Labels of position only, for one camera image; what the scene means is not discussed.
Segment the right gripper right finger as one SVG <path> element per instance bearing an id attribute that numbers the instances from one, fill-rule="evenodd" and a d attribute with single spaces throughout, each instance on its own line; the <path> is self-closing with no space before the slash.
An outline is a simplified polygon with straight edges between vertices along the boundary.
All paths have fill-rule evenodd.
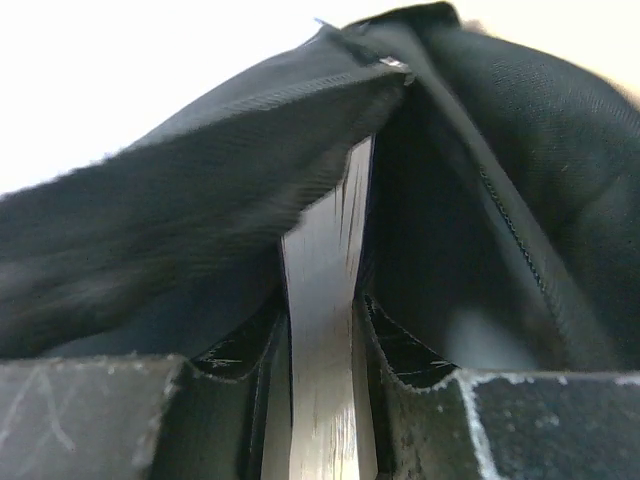
<path id="1" fill-rule="evenodd" d="M 356 300 L 383 479 L 635 479 L 639 378 L 461 369 Z"/>

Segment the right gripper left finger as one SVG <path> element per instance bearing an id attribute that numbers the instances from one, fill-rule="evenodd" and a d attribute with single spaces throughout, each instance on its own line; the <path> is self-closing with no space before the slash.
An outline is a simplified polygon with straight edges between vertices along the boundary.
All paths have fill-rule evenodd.
<path id="1" fill-rule="evenodd" d="M 95 357 L 1 366 L 5 479 L 284 479 L 286 308 L 269 301 L 189 361 Z"/>

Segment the dark tale two cities book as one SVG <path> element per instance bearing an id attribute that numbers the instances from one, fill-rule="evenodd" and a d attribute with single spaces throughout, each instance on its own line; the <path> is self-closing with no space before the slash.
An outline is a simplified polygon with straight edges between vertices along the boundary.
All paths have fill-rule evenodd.
<path id="1" fill-rule="evenodd" d="M 373 479 L 378 473 L 366 348 L 354 309 L 371 140 L 344 180 L 282 239 L 291 390 L 267 414 L 264 479 Z"/>

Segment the black backpack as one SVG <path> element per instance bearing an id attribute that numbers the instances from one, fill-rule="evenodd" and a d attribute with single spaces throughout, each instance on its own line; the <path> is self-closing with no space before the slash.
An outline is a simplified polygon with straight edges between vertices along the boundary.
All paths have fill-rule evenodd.
<path id="1" fill-rule="evenodd" d="M 602 78 L 469 29 L 445 2 L 303 45 L 113 157 L 1 201 L 1 354 L 225 333 L 280 283 L 278 243 L 374 159 L 363 289 L 445 358 L 639 366 L 639 110 Z"/>

